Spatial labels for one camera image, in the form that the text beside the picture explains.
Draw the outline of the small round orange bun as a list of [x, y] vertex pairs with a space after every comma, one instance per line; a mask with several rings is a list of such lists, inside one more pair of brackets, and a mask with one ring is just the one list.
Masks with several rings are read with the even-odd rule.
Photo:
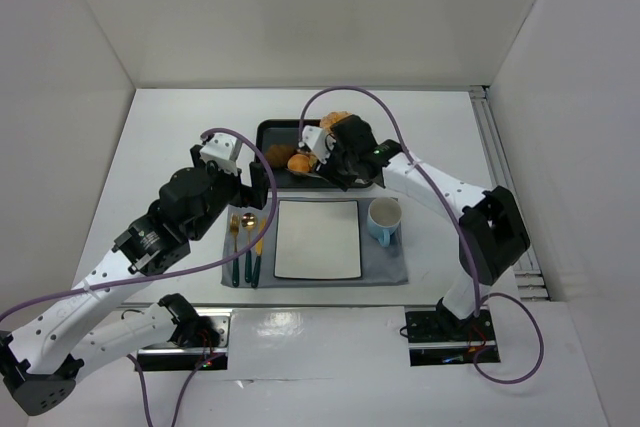
[[308, 174], [311, 171], [310, 157], [305, 154], [294, 154], [287, 161], [286, 168], [291, 172]]

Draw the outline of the metal tongs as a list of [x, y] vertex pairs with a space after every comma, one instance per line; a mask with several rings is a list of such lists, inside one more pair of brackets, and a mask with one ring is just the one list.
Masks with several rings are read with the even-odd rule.
[[293, 175], [294, 177], [324, 180], [321, 176], [319, 176], [314, 172], [301, 172], [301, 171], [291, 170], [289, 168], [287, 168], [286, 171], [291, 175]]

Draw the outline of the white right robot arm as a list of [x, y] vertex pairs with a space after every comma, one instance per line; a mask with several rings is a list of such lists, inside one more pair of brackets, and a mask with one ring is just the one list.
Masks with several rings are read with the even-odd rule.
[[370, 125], [349, 115], [326, 129], [305, 126], [299, 145], [316, 157], [313, 172], [347, 191], [356, 182], [402, 194], [452, 222], [463, 272], [439, 301], [459, 322], [479, 314], [481, 301], [531, 240], [512, 192], [478, 187], [421, 161], [403, 140], [378, 142]]

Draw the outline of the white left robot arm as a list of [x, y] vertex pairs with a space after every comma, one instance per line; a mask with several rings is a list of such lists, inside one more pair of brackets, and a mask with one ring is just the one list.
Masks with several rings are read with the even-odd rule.
[[212, 323], [180, 294], [167, 294], [137, 315], [102, 321], [149, 281], [166, 276], [201, 240], [227, 206], [262, 209], [275, 189], [264, 156], [240, 180], [237, 155], [203, 145], [193, 164], [175, 172], [148, 211], [116, 238], [102, 261], [28, 324], [1, 334], [1, 376], [29, 416], [61, 404], [88, 375], [132, 351], [157, 343], [192, 346], [216, 337]]

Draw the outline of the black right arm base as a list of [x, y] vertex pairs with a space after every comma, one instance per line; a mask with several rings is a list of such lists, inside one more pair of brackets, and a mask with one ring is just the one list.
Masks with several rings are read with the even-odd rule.
[[405, 325], [399, 334], [408, 342], [412, 367], [472, 364], [479, 354], [479, 363], [501, 361], [493, 327], [487, 309], [478, 318], [471, 317], [462, 326], [446, 330], [438, 322], [434, 309], [405, 311]]

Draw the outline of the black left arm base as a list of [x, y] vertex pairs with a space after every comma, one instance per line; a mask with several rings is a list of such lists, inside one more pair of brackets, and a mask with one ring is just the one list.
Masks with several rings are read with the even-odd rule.
[[166, 295], [159, 304], [171, 313], [176, 328], [167, 341], [136, 352], [145, 372], [191, 371], [199, 362], [206, 371], [228, 368], [229, 310], [196, 309], [180, 294]]

